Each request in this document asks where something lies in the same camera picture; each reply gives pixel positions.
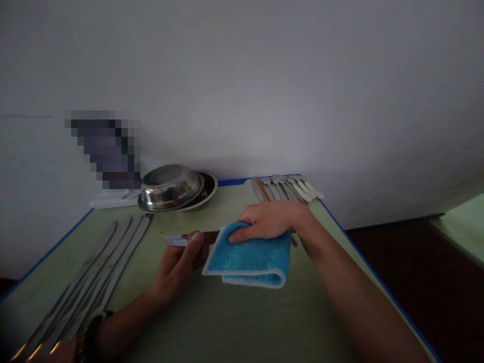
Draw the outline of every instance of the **bracelet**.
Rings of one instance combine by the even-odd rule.
[[[98,362],[98,352],[96,347],[96,332],[101,323],[109,318],[112,312],[103,312],[96,315],[88,327],[81,333],[76,344],[76,363],[94,363]]]

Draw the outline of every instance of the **blue table trim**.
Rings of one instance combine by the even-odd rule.
[[[251,177],[248,177],[248,178],[240,178],[240,179],[220,180],[218,182],[218,186],[219,187],[229,187],[229,186],[242,185],[242,184],[244,184],[246,182],[246,180],[249,180],[249,179],[252,179],[252,178]],[[369,264],[369,262],[363,256],[363,254],[355,246],[355,244],[353,243],[353,241],[351,240],[351,238],[346,234],[346,232],[341,227],[341,225],[338,223],[338,221],[336,220],[336,218],[331,214],[331,212],[329,211],[328,207],[326,207],[326,205],[323,203],[322,200],[320,200],[320,202],[323,205],[323,207],[326,209],[326,211],[329,213],[329,215],[331,216],[331,218],[333,218],[334,222],[338,225],[339,229],[341,229],[341,231],[344,233],[344,235],[346,236],[346,238],[350,241],[350,243],[353,246],[353,248],[358,252],[358,254],[363,259],[363,261],[366,263],[366,265],[371,270],[371,272],[373,272],[373,274],[375,275],[375,277],[377,278],[377,280],[381,283],[381,285],[383,286],[383,288],[385,289],[385,291],[387,292],[387,294],[393,300],[393,302],[398,307],[398,309],[402,312],[402,315],[407,319],[407,321],[410,323],[410,325],[412,326],[412,328],[418,334],[418,336],[420,337],[420,339],[424,342],[424,344],[427,346],[427,348],[430,350],[430,352],[434,355],[435,359],[438,362],[442,363],[442,359],[439,357],[439,355],[437,354],[437,352],[435,352],[435,350],[432,348],[432,346],[430,345],[430,343],[426,340],[426,338],[424,337],[424,335],[422,334],[422,332],[420,331],[420,329],[417,327],[417,325],[415,325],[415,323],[413,322],[413,320],[410,318],[410,316],[408,316],[407,312],[402,308],[402,306],[399,304],[399,302],[397,301],[397,299],[393,296],[393,294],[390,292],[390,290],[387,288],[387,286],[383,283],[383,281],[381,280],[381,278],[378,276],[378,274],[375,272],[375,270],[372,268],[372,266]],[[59,247],[60,244],[62,242],[64,242],[64,240],[67,237],[69,237],[69,235],[89,216],[89,214],[91,214],[91,212],[93,210],[94,209],[91,209],[89,212],[87,212],[84,215],[84,217],[82,217],[81,220],[79,222],[77,222],[76,225],[74,227],[72,227],[71,230],[69,232],[67,232],[66,235],[64,237],[62,237],[60,239],[60,241],[57,242],[55,244],[55,246],[52,247],[49,250],[49,252],[47,252],[44,255],[44,257],[42,257],[39,261],[37,261],[37,263],[34,266],[32,266],[32,268],[19,281],[17,281],[17,283],[14,286],[12,286],[5,293],[5,295],[2,298],[0,298],[0,304],[17,288],[17,286],[19,286],[37,268],[37,266],[39,266],[57,247]]]

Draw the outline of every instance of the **microfiber cloth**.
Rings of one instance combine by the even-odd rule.
[[[235,230],[248,226],[248,223],[233,222],[220,229],[202,274],[221,275],[223,282],[235,285],[281,288],[289,269],[291,232],[238,244],[228,241]]]

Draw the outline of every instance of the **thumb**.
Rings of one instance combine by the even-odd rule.
[[[197,256],[198,252],[203,246],[203,242],[205,241],[205,237],[201,232],[195,232],[195,234],[190,238],[188,245],[183,250],[183,254],[181,255],[180,261],[177,263],[177,266],[180,267],[189,267],[192,268],[192,262]]]
[[[253,224],[236,230],[228,237],[230,243],[239,243],[251,238],[263,238],[263,233],[259,224]]]

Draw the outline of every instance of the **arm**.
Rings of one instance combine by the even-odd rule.
[[[388,299],[301,203],[280,201],[248,206],[234,232],[238,243],[275,237],[288,229],[299,235],[340,322],[365,361],[428,362],[409,327]]]
[[[186,248],[167,246],[150,287],[102,322],[95,337],[98,360],[117,359],[185,288],[192,270],[205,264],[208,252],[209,245],[204,242],[202,233],[194,233]],[[72,362],[75,354],[76,341],[73,340],[56,349],[48,362]]]

